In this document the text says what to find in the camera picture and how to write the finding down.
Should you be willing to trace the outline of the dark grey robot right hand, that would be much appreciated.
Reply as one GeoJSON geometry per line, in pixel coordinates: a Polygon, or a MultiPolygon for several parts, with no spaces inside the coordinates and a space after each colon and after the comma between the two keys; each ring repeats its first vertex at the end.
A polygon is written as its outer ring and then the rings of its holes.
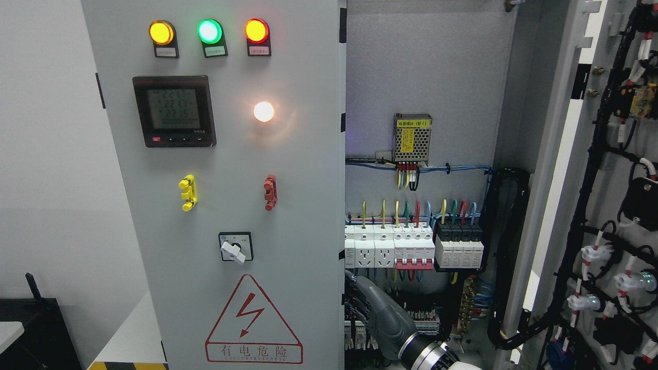
{"type": "Polygon", "coordinates": [[[386,358],[401,359],[405,344],[417,333],[413,319],[371,280],[348,270],[344,274],[346,309],[364,323],[386,358]]]}

